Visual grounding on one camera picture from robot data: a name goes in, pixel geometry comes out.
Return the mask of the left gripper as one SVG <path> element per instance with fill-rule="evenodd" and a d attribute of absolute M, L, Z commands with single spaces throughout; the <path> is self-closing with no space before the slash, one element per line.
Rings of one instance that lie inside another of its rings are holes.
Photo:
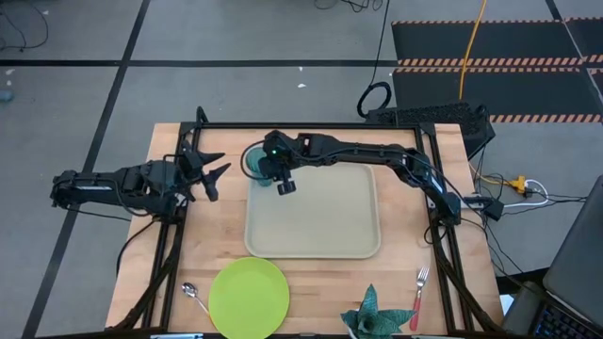
<path fill-rule="evenodd" d="M 211 202 L 219 198 L 217 190 L 217 181 L 222 174 L 231 167 L 231 163 L 224 164 L 209 172 L 204 172 L 204 166 L 208 165 L 225 156 L 225 153 L 203 153 L 192 147 L 184 140 L 181 144 L 182 156 L 185 158 L 183 173 L 191 185 L 201 183 L 204 186 L 205 194 Z"/>

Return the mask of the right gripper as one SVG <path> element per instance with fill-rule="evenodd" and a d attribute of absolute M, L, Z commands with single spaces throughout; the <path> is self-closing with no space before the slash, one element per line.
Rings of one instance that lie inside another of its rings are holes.
<path fill-rule="evenodd" d="M 280 196 L 293 193 L 297 190 L 295 181 L 291 176 L 291 171 L 297 167 L 298 164 L 293 161 L 270 160 L 267 157 L 262 157 L 258 160 L 258 168 L 262 176 L 271 176 L 273 173 L 273 181 L 278 183 L 277 191 Z"/>

